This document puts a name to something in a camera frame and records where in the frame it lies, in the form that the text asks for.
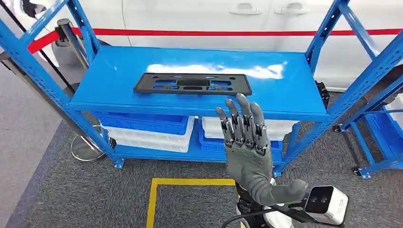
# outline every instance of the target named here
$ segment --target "storage crate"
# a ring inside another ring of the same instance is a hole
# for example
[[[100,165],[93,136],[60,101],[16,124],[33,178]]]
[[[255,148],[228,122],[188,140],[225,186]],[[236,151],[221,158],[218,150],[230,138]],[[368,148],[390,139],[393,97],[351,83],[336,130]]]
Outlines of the storage crate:
[[[102,126],[118,127],[132,130],[184,135],[188,116],[133,114],[114,112],[92,113]]]
[[[396,99],[384,106],[386,110],[403,109],[403,94],[399,94]],[[403,129],[403,113],[389,113],[393,120],[397,122],[401,129]]]
[[[221,130],[221,123],[218,117],[201,118],[204,137],[223,139],[224,134]],[[293,120],[265,120],[267,134],[271,141],[283,141],[284,136],[292,131],[292,126],[298,123]]]
[[[201,149],[205,151],[224,151],[224,140],[206,138],[204,136],[204,130],[199,129],[199,141]],[[281,154],[283,150],[283,141],[270,141],[272,153]]]
[[[365,120],[385,159],[403,152],[403,131],[388,113],[365,115]],[[392,168],[403,169],[403,162]]]
[[[102,127],[108,130],[109,137],[114,138],[118,145],[172,152],[187,152],[193,124],[194,117],[189,117],[184,135],[147,132],[103,125]]]

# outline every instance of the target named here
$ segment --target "caster wheel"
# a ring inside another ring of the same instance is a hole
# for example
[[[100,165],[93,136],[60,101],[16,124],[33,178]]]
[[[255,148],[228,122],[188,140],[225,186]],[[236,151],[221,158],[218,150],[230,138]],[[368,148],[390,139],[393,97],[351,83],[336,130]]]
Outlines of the caster wheel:
[[[358,169],[358,167],[354,167],[354,168],[352,169],[352,171],[353,171],[353,174],[354,174],[355,176],[361,177],[361,172],[360,172],[360,170]]]
[[[335,125],[335,126],[333,126],[333,131],[336,132],[336,133],[341,132],[340,125]]]
[[[273,177],[274,177],[274,178],[276,178],[276,177],[281,177],[281,175],[283,175],[283,171],[281,171],[281,172],[274,172],[274,173],[273,173]]]

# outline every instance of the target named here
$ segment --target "red barrier rope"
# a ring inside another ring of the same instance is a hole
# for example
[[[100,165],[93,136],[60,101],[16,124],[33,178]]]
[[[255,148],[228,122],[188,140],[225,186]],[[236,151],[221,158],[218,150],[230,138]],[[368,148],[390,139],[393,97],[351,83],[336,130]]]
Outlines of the red barrier rope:
[[[76,35],[81,34],[78,28],[72,28]],[[370,29],[369,35],[397,35],[401,29]],[[95,35],[101,36],[234,36],[234,37],[288,37],[288,36],[314,36],[316,31],[166,31],[166,30],[131,30],[131,29],[108,29],[95,28]],[[353,36],[352,30],[332,31],[332,36]],[[28,50],[35,53],[48,44],[56,41],[59,35],[56,31],[34,40]]]

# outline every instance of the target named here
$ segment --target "gray robotic hand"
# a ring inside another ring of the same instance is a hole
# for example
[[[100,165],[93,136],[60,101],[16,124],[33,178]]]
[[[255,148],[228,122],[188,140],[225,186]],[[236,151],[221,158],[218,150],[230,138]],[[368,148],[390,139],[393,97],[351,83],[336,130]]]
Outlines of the gray robotic hand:
[[[216,108],[224,133],[227,172],[260,205],[301,201],[307,192],[307,183],[294,180],[289,185],[270,184],[273,171],[271,146],[267,136],[262,109],[249,104],[243,94],[237,94],[242,114],[235,103],[226,99],[230,120],[223,109]]]

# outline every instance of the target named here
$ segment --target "stanchion base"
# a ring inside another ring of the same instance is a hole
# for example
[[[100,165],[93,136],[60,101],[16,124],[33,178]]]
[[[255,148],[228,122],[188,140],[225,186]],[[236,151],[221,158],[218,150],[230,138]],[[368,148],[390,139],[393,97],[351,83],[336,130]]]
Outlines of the stanchion base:
[[[95,125],[93,127],[101,134],[101,127],[99,125]],[[114,140],[109,138],[109,144],[112,147],[115,144]],[[76,135],[74,137],[70,149],[73,157],[82,162],[94,162],[105,155],[99,150],[96,150],[88,145],[80,135]]]

